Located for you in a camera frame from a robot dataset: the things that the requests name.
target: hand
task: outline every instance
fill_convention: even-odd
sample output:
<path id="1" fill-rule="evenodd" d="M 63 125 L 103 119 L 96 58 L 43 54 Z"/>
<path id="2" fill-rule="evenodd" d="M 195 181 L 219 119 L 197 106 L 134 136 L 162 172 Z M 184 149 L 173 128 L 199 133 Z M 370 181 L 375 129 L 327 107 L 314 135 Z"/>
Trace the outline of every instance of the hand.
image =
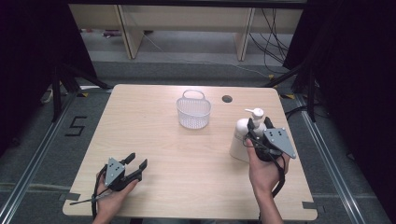
<path id="1" fill-rule="evenodd" d="M 98 223 L 110 223 L 111 219 L 120 211 L 121 206 L 127 195 L 134 189 L 139 181 L 136 179 L 128 184 L 125 189 L 121 191 L 113 191 L 109 195 L 100 198 L 97 201 L 98 213 L 93 221 L 94 224 Z M 105 174 L 100 176 L 97 194 L 107 189 L 105 187 Z"/>
<path id="2" fill-rule="evenodd" d="M 249 178 L 253 187 L 254 195 L 260 207 L 262 223 L 283 223 L 282 217 L 277 210 L 272 190 L 279 182 L 279 172 L 276 165 L 272 161 L 261 161 L 250 139 L 246 140 L 247 154 L 249 157 Z M 286 154 L 282 155 L 285 159 L 278 158 L 276 161 L 281 167 L 288 171 L 290 157 Z"/>

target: basket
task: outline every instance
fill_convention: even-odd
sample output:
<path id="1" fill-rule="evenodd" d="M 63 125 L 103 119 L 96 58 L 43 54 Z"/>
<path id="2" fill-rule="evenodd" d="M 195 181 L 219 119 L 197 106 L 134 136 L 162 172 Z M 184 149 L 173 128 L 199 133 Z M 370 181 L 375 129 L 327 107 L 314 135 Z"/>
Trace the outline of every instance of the basket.
<path id="1" fill-rule="evenodd" d="M 184 94 L 188 91 L 200 92 L 201 99 L 188 98 Z M 189 129 L 201 129 L 209 122 L 211 104 L 206 100 L 203 92 L 198 90 L 186 90 L 181 98 L 177 100 L 178 121 Z"/>

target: basket handle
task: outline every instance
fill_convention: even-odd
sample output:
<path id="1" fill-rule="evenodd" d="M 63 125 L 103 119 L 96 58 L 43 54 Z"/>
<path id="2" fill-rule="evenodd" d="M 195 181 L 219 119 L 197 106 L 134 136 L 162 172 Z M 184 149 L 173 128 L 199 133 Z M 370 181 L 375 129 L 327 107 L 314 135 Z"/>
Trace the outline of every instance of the basket handle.
<path id="1" fill-rule="evenodd" d="M 202 94 L 202 100 L 205 99 L 205 95 L 204 95 L 204 93 L 203 93 L 202 91 L 198 91 L 198 90 L 194 90 L 194 89 L 185 90 L 185 91 L 183 92 L 183 98 L 192 99 L 192 98 L 188 98 L 188 97 L 186 97 L 186 96 L 184 95 L 184 94 L 185 94 L 186 92 L 188 92 L 188 91 L 197 91 L 197 92 L 199 92 L 199 93 Z"/>

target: wooden tabletop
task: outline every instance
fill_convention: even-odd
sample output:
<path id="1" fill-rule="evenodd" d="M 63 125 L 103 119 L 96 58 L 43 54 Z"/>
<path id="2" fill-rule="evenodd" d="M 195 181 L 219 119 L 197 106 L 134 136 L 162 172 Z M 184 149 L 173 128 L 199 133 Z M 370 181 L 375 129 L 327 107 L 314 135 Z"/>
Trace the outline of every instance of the wooden tabletop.
<path id="1" fill-rule="evenodd" d="M 209 123 L 203 129 L 189 130 L 178 122 L 176 101 L 187 89 L 202 91 L 212 104 Z M 233 100 L 224 103 L 224 95 Z M 108 158 L 121 161 L 135 152 L 126 174 L 144 159 L 148 159 L 148 167 L 119 216 L 257 219 L 259 207 L 248 179 L 248 163 L 229 153 L 235 123 L 250 117 L 246 108 L 256 107 L 291 136 L 274 89 L 118 85 L 70 192 L 80 194 L 81 200 L 91 198 L 95 175 Z M 303 208 L 303 203 L 313 199 L 296 152 L 276 205 L 285 220 L 314 220 L 317 210 Z M 65 202 L 65 214 L 92 215 L 89 203 L 69 205 L 71 202 Z"/>

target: white bottle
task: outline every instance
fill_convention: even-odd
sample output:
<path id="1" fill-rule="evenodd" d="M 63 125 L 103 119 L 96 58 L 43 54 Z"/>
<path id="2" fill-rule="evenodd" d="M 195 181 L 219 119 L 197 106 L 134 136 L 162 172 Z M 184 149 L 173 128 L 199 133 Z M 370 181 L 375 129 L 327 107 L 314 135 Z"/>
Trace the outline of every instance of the white bottle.
<path id="1" fill-rule="evenodd" d="M 248 112 L 251 112 L 251 117 L 253 119 L 254 124 L 254 132 L 258 137 L 262 138 L 263 131 L 266 129 L 263 122 L 261 122 L 262 117 L 264 116 L 264 111 L 260 108 L 245 109 Z M 241 161 L 248 162 L 248 152 L 247 148 L 244 146 L 244 139 L 246 134 L 248 133 L 248 119 L 240 119 L 236 122 L 235 130 L 233 132 L 233 141 L 231 142 L 230 154 L 231 156 L 237 158 Z"/>

